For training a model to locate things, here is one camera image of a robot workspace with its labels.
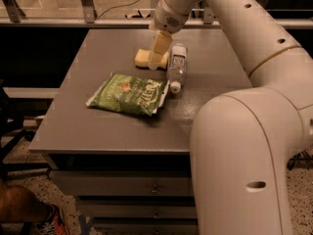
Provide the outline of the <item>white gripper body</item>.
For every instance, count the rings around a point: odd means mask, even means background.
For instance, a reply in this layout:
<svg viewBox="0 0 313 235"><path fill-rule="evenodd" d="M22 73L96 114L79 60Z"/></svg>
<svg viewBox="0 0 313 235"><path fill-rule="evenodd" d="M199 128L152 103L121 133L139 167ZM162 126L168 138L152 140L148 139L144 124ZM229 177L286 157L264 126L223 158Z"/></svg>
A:
<svg viewBox="0 0 313 235"><path fill-rule="evenodd" d="M154 31L164 30L174 34L182 29L188 17L188 11L181 11L180 8L174 8L166 0L159 0L149 29Z"/></svg>

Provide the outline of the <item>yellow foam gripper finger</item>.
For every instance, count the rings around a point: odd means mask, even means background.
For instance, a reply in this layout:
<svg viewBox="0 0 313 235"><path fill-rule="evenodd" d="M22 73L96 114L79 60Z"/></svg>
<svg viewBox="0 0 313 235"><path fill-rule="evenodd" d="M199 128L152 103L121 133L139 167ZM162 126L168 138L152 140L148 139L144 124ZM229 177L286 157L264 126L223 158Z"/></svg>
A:
<svg viewBox="0 0 313 235"><path fill-rule="evenodd" d="M148 67L151 70L156 70L159 67L163 55L167 52L171 43L172 35L168 31L161 30L156 33L152 41L148 62Z"/></svg>

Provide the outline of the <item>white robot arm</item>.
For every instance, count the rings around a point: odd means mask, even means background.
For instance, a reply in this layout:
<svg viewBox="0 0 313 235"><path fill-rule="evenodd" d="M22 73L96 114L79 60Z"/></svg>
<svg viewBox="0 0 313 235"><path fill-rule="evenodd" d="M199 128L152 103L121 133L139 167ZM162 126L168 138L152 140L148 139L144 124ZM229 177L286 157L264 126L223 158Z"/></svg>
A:
<svg viewBox="0 0 313 235"><path fill-rule="evenodd" d="M157 65L201 0L159 0ZM292 235L286 171L312 143L313 61L255 0L205 0L252 86L197 113L190 162L201 235Z"/></svg>

